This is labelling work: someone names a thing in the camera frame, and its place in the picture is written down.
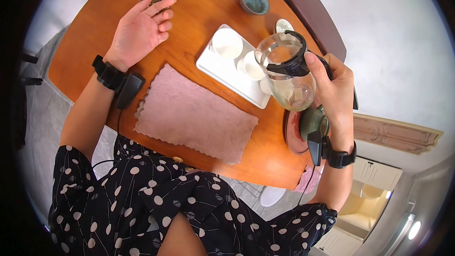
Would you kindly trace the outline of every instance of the black polka dot dress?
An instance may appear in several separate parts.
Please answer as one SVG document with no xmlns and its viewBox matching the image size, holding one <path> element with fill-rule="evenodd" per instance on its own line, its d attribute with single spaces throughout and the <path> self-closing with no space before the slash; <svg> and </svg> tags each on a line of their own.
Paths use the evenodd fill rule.
<svg viewBox="0 0 455 256">
<path fill-rule="evenodd" d="M 114 156 L 110 172 L 97 181 L 76 148 L 57 152 L 49 224 L 66 254 L 156 255 L 182 212 L 209 255 L 302 256 L 336 221 L 337 212 L 321 203 L 264 221 L 219 176 L 123 136 Z"/>
</svg>

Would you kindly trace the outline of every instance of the wooden table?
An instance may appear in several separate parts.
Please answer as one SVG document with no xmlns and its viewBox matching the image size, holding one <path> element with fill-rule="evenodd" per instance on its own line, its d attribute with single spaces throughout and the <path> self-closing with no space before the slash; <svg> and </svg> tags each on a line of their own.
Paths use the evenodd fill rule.
<svg viewBox="0 0 455 256">
<path fill-rule="evenodd" d="M 76 101 L 92 76 L 91 63 L 97 54 L 104 55 L 111 45 L 119 19 L 138 0 L 89 0 L 74 19 L 55 53 L 49 79 L 69 99 Z M 186 164 L 227 177 L 261 185 L 294 189 L 305 166 L 312 164 L 309 152 L 297 156 L 286 146 L 283 137 L 284 108 L 273 97 L 262 110 L 196 68 L 196 60 L 217 28 L 226 23 L 253 46 L 273 33 L 275 22 L 285 18 L 302 34 L 308 48 L 321 55 L 308 31 L 283 0 L 269 0 L 270 11 L 264 16 L 246 14 L 239 0 L 177 0 L 173 6 L 173 28 L 169 39 L 159 45 L 132 71 L 146 79 L 146 85 L 125 109 L 120 133 L 166 156 L 179 156 Z M 242 156 L 242 162 L 227 165 L 185 146 L 170 145 L 133 132 L 139 101 L 165 63 L 204 88 L 223 97 L 239 109 L 259 118 Z M 117 127 L 119 111 L 113 106 L 106 124 Z"/>
</svg>

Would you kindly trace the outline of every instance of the ceiling light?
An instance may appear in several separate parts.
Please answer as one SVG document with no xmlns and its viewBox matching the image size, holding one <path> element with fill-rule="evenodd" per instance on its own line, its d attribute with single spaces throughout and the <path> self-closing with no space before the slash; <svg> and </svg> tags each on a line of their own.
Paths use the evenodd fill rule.
<svg viewBox="0 0 455 256">
<path fill-rule="evenodd" d="M 412 226 L 411 230 L 409 231 L 409 234 L 408 234 L 409 240 L 413 240 L 414 239 L 414 237 L 417 235 L 419 229 L 420 229 L 420 221 L 416 222 Z"/>
</svg>

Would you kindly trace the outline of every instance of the glass teapot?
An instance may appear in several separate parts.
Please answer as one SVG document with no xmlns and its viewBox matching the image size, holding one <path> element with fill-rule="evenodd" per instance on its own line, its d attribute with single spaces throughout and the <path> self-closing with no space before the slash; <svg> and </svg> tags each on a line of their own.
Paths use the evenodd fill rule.
<svg viewBox="0 0 455 256">
<path fill-rule="evenodd" d="M 303 111 L 313 103 L 316 81 L 304 59 L 307 44 L 302 35 L 285 31 L 265 38 L 254 51 L 276 101 L 289 111 Z M 330 80 L 332 73 L 322 61 Z"/>
</svg>

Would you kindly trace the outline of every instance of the white ceramic tray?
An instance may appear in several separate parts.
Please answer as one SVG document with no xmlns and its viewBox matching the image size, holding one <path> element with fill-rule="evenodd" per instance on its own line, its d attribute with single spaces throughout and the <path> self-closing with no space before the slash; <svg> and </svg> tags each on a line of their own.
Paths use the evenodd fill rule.
<svg viewBox="0 0 455 256">
<path fill-rule="evenodd" d="M 222 28 L 232 29 L 230 26 L 223 24 L 218 30 Z M 265 94 L 261 90 L 259 81 L 252 80 L 250 77 L 237 71 L 237 62 L 248 52 L 255 50 L 243 37 L 242 41 L 242 54 L 236 59 L 224 59 L 209 49 L 210 43 L 212 42 L 210 39 L 201 56 L 197 59 L 196 66 L 216 81 L 242 96 L 251 104 L 264 109 L 267 106 L 270 94 Z"/>
</svg>

